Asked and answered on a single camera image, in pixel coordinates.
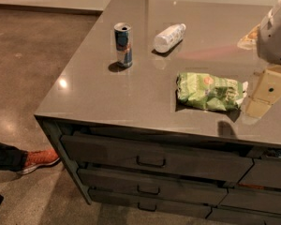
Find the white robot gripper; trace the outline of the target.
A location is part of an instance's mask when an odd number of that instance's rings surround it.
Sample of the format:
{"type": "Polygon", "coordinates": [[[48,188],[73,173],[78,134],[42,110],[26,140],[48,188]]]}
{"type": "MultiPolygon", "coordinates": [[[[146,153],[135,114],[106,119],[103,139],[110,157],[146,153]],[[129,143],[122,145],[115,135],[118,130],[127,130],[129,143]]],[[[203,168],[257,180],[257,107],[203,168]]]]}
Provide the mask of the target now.
{"type": "Polygon", "coordinates": [[[258,49],[258,56],[271,64],[260,75],[257,86],[246,105],[246,114],[261,118],[281,98],[281,0],[271,8],[237,46],[244,50],[258,49]]]}

